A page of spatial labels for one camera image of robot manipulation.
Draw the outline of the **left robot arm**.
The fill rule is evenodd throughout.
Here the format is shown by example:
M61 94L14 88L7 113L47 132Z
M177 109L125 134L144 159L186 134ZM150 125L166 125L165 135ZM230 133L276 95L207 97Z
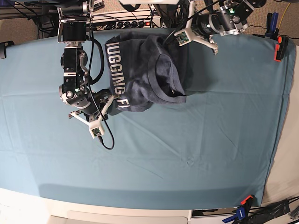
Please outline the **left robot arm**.
M196 15L192 28L204 37L238 35L248 27L247 18L252 12L265 3L264 0L221 0L219 9L210 6L207 13Z

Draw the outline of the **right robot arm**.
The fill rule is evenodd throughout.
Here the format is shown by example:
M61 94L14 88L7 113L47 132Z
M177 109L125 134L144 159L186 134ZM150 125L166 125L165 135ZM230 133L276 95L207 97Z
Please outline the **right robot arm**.
M104 55L101 44L94 39L92 31L94 2L92 0L74 0L58 7L59 26L57 41L65 43L61 56L64 70L64 82L59 86L60 99L78 109L75 115L83 114L88 122L97 120L111 94L108 89L92 93L90 85L101 78L104 71ZM82 44L91 41L100 53L100 72L91 78L92 57L84 51Z

